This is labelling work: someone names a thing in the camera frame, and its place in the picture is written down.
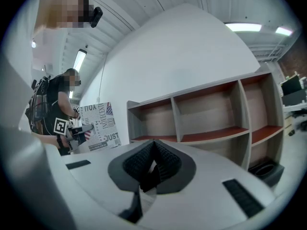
white ceiling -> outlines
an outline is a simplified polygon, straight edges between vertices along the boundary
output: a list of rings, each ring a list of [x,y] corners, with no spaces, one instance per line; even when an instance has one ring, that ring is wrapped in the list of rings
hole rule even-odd
[[[262,24],[260,32],[237,33],[259,62],[277,60],[294,43],[301,28],[299,21],[283,0],[92,0],[92,2],[95,7],[101,7],[104,13],[97,27],[69,29],[63,33],[61,42],[55,44],[59,47],[59,59],[53,59],[53,64],[60,72],[73,67],[80,48],[88,52],[80,70],[82,85],[73,95],[76,101],[80,99],[97,67],[104,62],[107,52],[150,18],[185,2],[211,13],[224,23]],[[290,37],[275,34],[279,26],[295,33]]]

printed poster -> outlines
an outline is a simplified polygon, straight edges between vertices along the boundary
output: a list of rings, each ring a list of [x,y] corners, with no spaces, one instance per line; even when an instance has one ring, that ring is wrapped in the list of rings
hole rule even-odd
[[[94,125],[85,132],[90,151],[99,151],[121,145],[113,116],[111,103],[80,107],[82,125]]]

black strap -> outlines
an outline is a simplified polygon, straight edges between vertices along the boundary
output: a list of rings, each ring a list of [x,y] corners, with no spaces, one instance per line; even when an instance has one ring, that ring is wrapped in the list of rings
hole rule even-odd
[[[65,147],[63,146],[63,143],[62,143],[62,140],[61,140],[61,136],[60,136],[59,134],[57,134],[57,142],[58,142],[59,147],[60,147],[61,149],[65,148]]]

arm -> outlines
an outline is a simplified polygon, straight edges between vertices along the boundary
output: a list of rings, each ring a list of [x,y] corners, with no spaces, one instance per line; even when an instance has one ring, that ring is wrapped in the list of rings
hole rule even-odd
[[[66,115],[71,116],[73,118],[78,117],[78,113],[75,113],[75,111],[71,107],[68,95],[65,92],[58,93],[58,104],[59,104],[61,111],[65,113]]]
[[[33,136],[39,138],[41,140],[41,142],[43,143],[47,143],[47,144],[51,144],[56,146],[58,149],[60,149],[59,144],[57,142],[57,136],[44,136],[44,135],[39,135],[37,133],[31,132]],[[63,143],[63,146],[68,148],[69,145],[67,143],[67,140],[64,136],[61,135],[61,140]]]

shelf compartment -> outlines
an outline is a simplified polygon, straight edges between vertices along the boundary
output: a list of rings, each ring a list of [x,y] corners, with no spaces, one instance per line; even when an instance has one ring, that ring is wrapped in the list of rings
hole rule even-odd
[[[130,140],[164,137],[176,141],[172,138],[176,137],[176,130],[170,98],[142,105],[134,103],[128,107],[127,116]]]
[[[141,136],[132,139],[133,141],[140,141],[140,140],[150,140],[150,139],[159,139],[159,140],[168,140],[172,142],[177,142],[176,136]]]
[[[280,126],[265,126],[261,129],[258,129],[252,132],[252,146],[256,146],[261,142],[268,140],[269,138],[275,136],[280,131],[282,131],[283,127]]]
[[[219,154],[247,170],[249,139],[249,134],[245,134],[231,139],[191,146]]]
[[[281,98],[271,74],[262,74],[241,83],[248,102],[253,143],[265,140],[276,131],[273,127],[283,127]]]
[[[279,163],[281,153],[283,149],[283,129],[280,132],[270,137],[267,140],[263,140],[261,143],[253,144],[251,147],[251,154],[249,160],[249,167],[253,167],[260,164],[269,157],[276,163]]]
[[[208,143],[208,142],[214,142],[214,141],[221,140],[221,139],[234,138],[237,136],[247,134],[248,132],[249,130],[246,128],[240,128],[240,127],[234,126],[234,127],[219,129],[219,130],[210,131],[210,132],[184,135],[181,142],[186,145]]]
[[[201,144],[247,133],[247,106],[239,84],[233,81],[175,96],[178,142]]]

